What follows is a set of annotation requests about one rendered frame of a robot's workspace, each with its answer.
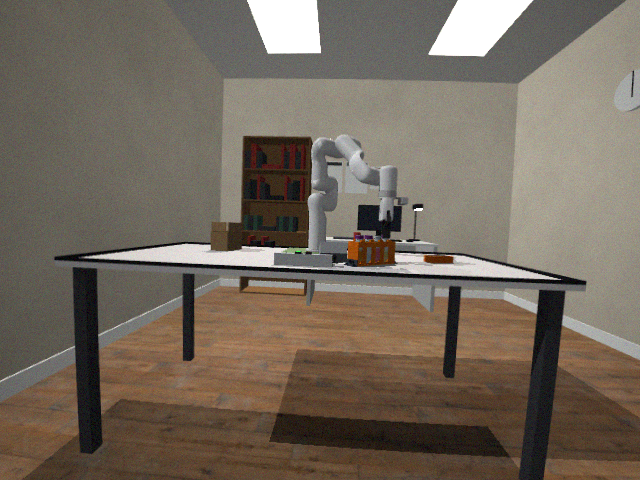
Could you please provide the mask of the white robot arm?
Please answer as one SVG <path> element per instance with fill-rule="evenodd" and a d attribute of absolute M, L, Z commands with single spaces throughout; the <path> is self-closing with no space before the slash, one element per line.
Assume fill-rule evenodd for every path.
<path fill-rule="evenodd" d="M 357 146 L 357 145 L 359 146 Z M 311 149 L 312 188 L 322 193 L 313 193 L 308 198 L 309 209 L 309 244 L 306 251 L 319 252 L 320 242 L 326 242 L 326 215 L 337 206 L 338 182 L 328 175 L 325 155 L 333 158 L 345 158 L 352 174 L 362 183 L 379 186 L 379 197 L 394 197 L 398 205 L 408 204 L 408 198 L 396 197 L 397 168 L 384 166 L 381 169 L 369 167 L 363 161 L 364 152 L 360 149 L 359 140 L 340 135 L 336 141 L 319 138 Z M 361 158 L 360 158 L 361 157 Z"/>

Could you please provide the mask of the small brown cardboard box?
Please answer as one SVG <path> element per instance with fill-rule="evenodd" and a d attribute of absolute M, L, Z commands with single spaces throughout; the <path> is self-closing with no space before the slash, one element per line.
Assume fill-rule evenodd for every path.
<path fill-rule="evenodd" d="M 212 222 L 211 250 L 232 251 L 242 249 L 242 223 Z"/>

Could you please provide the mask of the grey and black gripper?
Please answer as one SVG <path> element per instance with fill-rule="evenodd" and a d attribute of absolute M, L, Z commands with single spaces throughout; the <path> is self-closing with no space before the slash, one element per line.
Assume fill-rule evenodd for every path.
<path fill-rule="evenodd" d="M 382 221 L 381 238 L 390 238 L 391 225 L 390 220 L 393 221 L 394 212 L 394 197 L 379 197 L 380 209 L 379 209 L 379 221 Z M 384 220 L 384 221 L 383 221 Z M 384 224 L 384 225 L 383 225 Z"/>

